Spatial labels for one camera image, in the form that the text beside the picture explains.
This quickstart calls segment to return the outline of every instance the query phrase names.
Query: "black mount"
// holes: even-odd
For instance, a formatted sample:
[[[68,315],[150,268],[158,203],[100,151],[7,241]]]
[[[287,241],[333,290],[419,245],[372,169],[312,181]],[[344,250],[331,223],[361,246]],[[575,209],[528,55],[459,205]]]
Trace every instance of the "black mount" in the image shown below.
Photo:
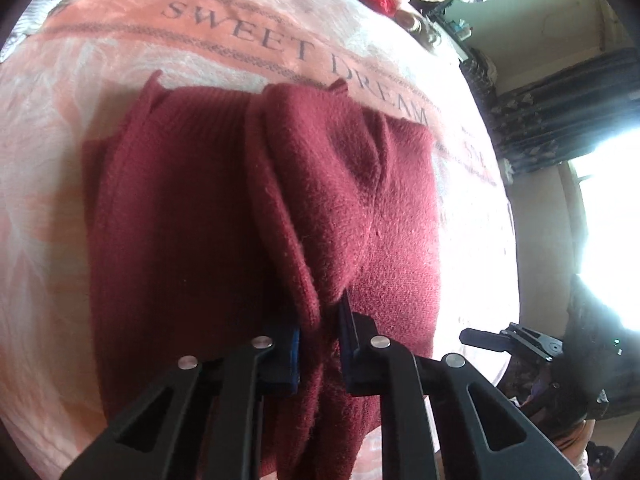
[[[511,323],[499,334],[467,328],[463,344],[495,352],[508,352],[537,369],[546,367],[546,389],[523,405],[522,412],[536,418],[536,425],[555,438],[585,419],[600,419],[609,405],[604,387],[622,354],[618,320],[604,313],[585,322],[570,317],[563,341]]]
[[[201,456],[203,480],[259,478],[262,397],[295,394],[299,379],[298,329],[280,324],[265,334],[223,359],[180,359],[61,480],[190,480]]]
[[[438,478],[424,396],[430,398],[447,480],[579,478],[464,357],[415,356],[380,335],[373,319],[353,313],[347,294],[338,312],[346,389],[353,396],[380,396],[384,480]],[[298,386],[298,330],[280,324],[264,334],[223,359],[181,359],[109,425],[62,480],[193,480],[196,472],[203,480],[257,480],[262,397],[295,394]],[[558,340],[517,325],[499,335],[464,331],[461,337],[544,361],[562,351]]]

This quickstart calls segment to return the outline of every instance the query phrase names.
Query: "bedsheet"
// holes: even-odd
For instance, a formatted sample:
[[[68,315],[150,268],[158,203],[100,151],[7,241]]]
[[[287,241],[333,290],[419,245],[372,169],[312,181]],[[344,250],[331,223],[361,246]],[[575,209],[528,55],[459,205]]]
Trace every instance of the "bedsheet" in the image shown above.
[[[0,416],[43,480],[104,428],[90,332],[80,150],[110,136],[150,74],[173,88],[327,85],[434,133],[441,305],[434,358],[497,383],[505,354],[463,328],[518,319],[513,223],[460,70],[356,0],[78,0],[0,67]],[[378,479],[380,430],[354,479]]]

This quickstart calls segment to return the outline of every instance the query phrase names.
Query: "metal screw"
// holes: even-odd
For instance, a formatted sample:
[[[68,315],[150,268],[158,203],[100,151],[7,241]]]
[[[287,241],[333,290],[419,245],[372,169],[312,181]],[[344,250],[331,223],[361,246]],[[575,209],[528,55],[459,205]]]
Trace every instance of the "metal screw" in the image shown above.
[[[451,368],[462,368],[466,363],[465,358],[460,354],[449,354],[444,359],[444,362],[446,362],[447,366],[450,366]]]
[[[258,349],[269,348],[272,344],[273,339],[267,335],[259,335],[258,337],[251,339],[251,345]]]
[[[370,343],[373,348],[388,348],[391,345],[391,339],[385,335],[375,335],[371,338]]]
[[[178,368],[181,370],[191,370],[198,366],[198,359],[192,355],[183,355],[178,359]]]

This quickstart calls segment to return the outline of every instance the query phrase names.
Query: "red knit sweater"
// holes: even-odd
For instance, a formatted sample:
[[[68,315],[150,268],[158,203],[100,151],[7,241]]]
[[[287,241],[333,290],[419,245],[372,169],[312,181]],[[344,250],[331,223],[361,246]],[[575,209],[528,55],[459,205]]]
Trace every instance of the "red knit sweater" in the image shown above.
[[[116,136],[84,149],[94,344],[113,416],[185,354],[260,334],[265,284],[296,305],[300,392],[272,405],[263,471],[346,480],[379,420],[342,387],[332,307],[431,354],[438,310],[432,139],[344,82],[260,95],[167,90],[154,75]]]

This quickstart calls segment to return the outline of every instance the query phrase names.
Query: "dark curtain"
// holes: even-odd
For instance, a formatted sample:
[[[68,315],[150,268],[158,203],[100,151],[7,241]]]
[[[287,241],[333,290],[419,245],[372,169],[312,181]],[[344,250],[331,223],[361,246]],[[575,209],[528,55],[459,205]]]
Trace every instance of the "dark curtain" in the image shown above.
[[[498,158],[515,173],[591,153],[640,127],[640,57],[616,50],[498,97],[488,119]]]

